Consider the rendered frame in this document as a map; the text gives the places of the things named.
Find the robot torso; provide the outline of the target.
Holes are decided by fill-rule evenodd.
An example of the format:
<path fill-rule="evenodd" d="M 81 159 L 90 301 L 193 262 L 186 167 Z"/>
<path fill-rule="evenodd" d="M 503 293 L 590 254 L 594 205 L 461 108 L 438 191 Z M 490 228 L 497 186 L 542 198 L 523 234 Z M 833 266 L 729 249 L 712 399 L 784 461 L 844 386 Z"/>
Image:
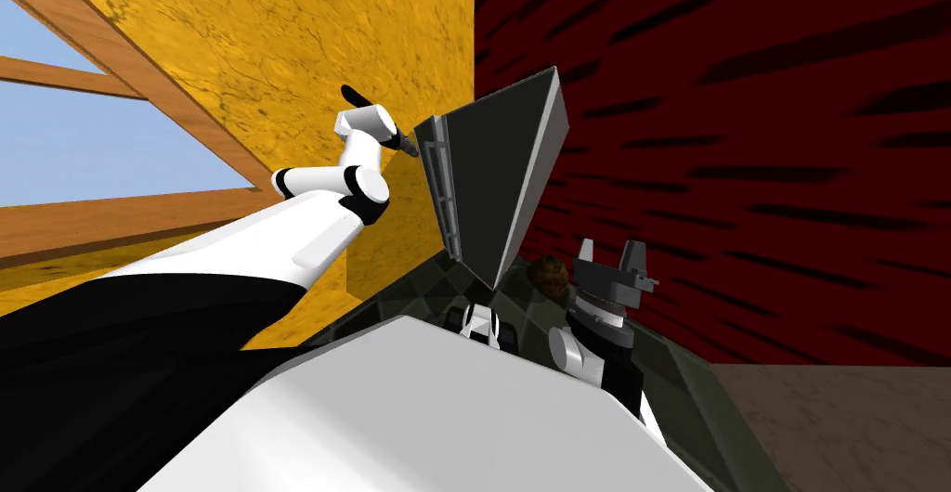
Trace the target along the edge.
<path fill-rule="evenodd" d="M 399 316 L 284 362 L 139 492 L 712 492 L 553 329 L 549 369 Z"/>

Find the wooden framed window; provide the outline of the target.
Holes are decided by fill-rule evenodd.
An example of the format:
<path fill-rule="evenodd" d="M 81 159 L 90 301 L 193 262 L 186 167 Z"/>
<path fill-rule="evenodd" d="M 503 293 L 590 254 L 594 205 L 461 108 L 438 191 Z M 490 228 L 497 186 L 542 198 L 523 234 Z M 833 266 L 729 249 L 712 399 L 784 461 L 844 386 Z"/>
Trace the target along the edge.
<path fill-rule="evenodd" d="M 265 164 L 90 0 L 10 1 L 91 67 L 2 54 L 21 32 L 0 18 L 0 280 L 83 273 L 278 201 Z"/>

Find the brown round bread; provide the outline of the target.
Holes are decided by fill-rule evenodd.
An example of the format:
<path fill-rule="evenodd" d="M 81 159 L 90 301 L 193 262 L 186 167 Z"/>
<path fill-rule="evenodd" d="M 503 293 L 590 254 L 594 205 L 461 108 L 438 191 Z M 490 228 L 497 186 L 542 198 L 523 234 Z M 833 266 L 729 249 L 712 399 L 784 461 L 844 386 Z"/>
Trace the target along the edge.
<path fill-rule="evenodd" d="M 548 255 L 532 261 L 527 268 L 527 277 L 534 290 L 545 298 L 567 305 L 571 289 L 567 266 L 561 258 Z"/>

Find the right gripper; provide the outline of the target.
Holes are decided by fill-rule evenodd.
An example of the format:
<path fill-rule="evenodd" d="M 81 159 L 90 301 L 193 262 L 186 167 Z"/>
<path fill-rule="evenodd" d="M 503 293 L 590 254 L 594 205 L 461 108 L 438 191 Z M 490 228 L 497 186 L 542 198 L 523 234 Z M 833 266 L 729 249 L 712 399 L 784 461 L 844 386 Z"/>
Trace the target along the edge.
<path fill-rule="evenodd" d="M 593 240 L 582 240 L 578 257 L 573 260 L 573 277 L 577 286 L 600 300 L 629 308 L 639 308 L 643 292 L 652 293 L 658 280 L 646 273 L 646 247 L 637 240 L 627 240 L 619 261 L 619 269 L 593 262 Z"/>

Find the dark grey microwave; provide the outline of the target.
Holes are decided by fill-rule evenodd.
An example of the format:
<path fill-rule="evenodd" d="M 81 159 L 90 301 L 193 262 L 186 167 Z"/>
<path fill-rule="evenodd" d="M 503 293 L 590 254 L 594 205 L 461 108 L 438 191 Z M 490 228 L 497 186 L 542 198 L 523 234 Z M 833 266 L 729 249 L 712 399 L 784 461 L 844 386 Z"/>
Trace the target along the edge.
<path fill-rule="evenodd" d="M 569 124 L 551 67 L 442 118 L 458 258 L 487 288 L 513 262 Z"/>

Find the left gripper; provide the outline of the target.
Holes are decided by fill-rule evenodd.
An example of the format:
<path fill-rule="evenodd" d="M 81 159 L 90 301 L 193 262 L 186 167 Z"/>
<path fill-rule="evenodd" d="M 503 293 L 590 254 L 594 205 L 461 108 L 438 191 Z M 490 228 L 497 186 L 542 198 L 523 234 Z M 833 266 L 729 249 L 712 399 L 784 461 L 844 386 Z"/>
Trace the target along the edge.
<path fill-rule="evenodd" d="M 420 155 L 417 145 L 411 142 L 407 136 L 402 134 L 397 126 L 394 125 L 390 127 L 389 125 L 386 125 L 385 127 L 392 133 L 392 136 L 382 143 L 383 147 L 393 150 L 401 150 L 411 157 L 418 157 Z"/>

